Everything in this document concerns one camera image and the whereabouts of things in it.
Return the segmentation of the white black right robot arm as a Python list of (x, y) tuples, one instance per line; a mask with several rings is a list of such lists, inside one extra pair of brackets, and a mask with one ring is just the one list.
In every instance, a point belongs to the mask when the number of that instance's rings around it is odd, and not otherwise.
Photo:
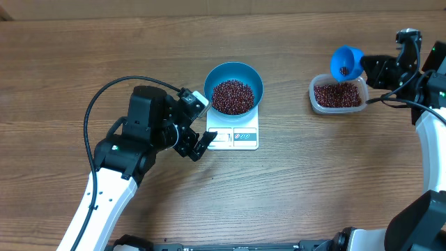
[(422, 150), (408, 109), (382, 103), (349, 115), (311, 119), (311, 218), (304, 234), (386, 227), (422, 193)]

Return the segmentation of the blue plastic measuring scoop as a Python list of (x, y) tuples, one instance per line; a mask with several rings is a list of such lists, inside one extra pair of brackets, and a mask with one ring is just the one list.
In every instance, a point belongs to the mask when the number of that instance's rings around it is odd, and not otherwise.
[(363, 67), (360, 63), (363, 56), (363, 51), (358, 48), (348, 45), (340, 47), (331, 58), (331, 75), (338, 82), (346, 82), (358, 78), (363, 72)]

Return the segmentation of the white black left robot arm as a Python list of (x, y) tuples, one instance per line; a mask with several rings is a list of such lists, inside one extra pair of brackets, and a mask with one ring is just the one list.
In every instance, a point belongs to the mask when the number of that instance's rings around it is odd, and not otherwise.
[(200, 135), (190, 126), (210, 106), (198, 91), (181, 89), (174, 99), (154, 86), (134, 87), (127, 116), (95, 147), (84, 196), (58, 249), (104, 250), (160, 151), (174, 149), (194, 162), (202, 157), (216, 133)]

